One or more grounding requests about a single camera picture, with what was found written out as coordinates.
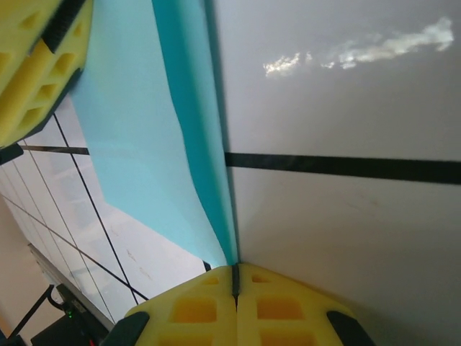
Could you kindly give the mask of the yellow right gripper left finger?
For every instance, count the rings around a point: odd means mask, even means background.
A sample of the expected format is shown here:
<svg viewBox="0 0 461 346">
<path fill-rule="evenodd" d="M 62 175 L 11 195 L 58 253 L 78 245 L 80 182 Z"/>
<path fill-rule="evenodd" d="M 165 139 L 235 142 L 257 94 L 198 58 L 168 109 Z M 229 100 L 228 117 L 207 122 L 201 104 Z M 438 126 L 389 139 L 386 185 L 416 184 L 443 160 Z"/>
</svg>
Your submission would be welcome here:
<svg viewBox="0 0 461 346">
<path fill-rule="evenodd" d="M 232 267 L 216 267 L 131 308 L 106 344 L 236 345 Z"/>
</svg>

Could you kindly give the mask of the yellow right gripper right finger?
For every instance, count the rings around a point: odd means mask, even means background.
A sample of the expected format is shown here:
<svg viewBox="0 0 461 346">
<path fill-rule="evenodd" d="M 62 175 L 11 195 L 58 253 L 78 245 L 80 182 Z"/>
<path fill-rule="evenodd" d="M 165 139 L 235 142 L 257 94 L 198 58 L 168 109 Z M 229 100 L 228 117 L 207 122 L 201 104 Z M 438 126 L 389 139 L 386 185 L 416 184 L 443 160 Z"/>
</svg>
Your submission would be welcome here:
<svg viewBox="0 0 461 346">
<path fill-rule="evenodd" d="M 375 344 L 335 298 L 255 265 L 238 272 L 238 345 Z"/>
</svg>

